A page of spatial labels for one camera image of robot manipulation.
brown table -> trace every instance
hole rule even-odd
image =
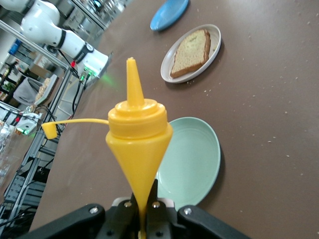
[[[164,104],[169,120],[201,118],[218,135],[224,157],[201,208],[252,238],[318,238],[319,2],[191,0],[176,24],[153,32],[150,21],[163,2],[134,0],[111,24],[99,50],[114,51],[113,61],[83,94],[76,117],[106,119],[126,99],[126,59],[134,57],[145,97]],[[166,83],[166,52],[207,23],[222,34],[214,62],[188,83]],[[130,195],[107,131],[67,126],[31,229]]]

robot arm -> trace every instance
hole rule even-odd
[[[74,32],[56,26],[60,14],[53,4],[41,0],[0,0],[0,5],[25,14],[21,23],[22,34],[32,42],[61,49],[77,63],[79,74],[85,67],[98,76],[106,70],[108,56],[94,49]]]

small yellow cap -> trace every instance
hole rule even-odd
[[[47,139],[53,139],[58,136],[55,125],[55,122],[43,123],[41,125]]]
[[[127,60],[127,101],[115,105],[108,113],[110,133],[118,138],[146,138],[167,127],[165,106],[144,99],[134,58]]]

metal rack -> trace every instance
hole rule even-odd
[[[5,24],[0,20],[0,28],[9,32],[19,40],[21,40],[26,45],[35,49],[38,53],[48,58],[53,64],[57,67],[60,67],[64,71],[64,76],[62,78],[61,84],[59,85],[57,92],[50,103],[48,109],[55,114],[58,109],[58,105],[64,95],[64,92],[68,86],[68,83],[72,77],[72,71],[70,66],[64,62],[57,59],[55,56],[51,55],[45,49],[40,46],[28,41],[23,35],[19,32]],[[44,121],[54,120],[50,114],[46,114],[43,119]],[[4,194],[5,201],[0,206],[0,223],[12,221],[10,226],[14,225],[14,220],[19,215],[19,212],[25,207],[34,206],[37,207],[41,195],[43,193],[45,183],[36,182],[34,179],[36,173],[39,170],[39,164],[42,162],[42,159],[38,156],[41,152],[42,154],[54,156],[55,150],[41,146],[43,141],[46,140],[43,130],[40,128],[31,143],[28,151],[26,152],[20,168],[17,170],[13,180],[7,187],[7,190]],[[58,143],[59,138],[51,140],[54,143]],[[6,226],[0,227],[0,238]]]

screw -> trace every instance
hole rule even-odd
[[[124,207],[129,208],[132,205],[130,201],[124,203]]]
[[[185,213],[186,215],[190,215],[190,214],[192,213],[192,210],[191,210],[190,208],[185,208],[185,209],[184,209],[184,213]]]
[[[160,203],[159,202],[153,202],[152,207],[153,208],[159,208],[160,207]]]
[[[89,212],[90,212],[91,214],[95,214],[95,213],[97,213],[98,211],[99,211],[99,209],[98,209],[97,207],[93,207],[93,208],[90,209]]]

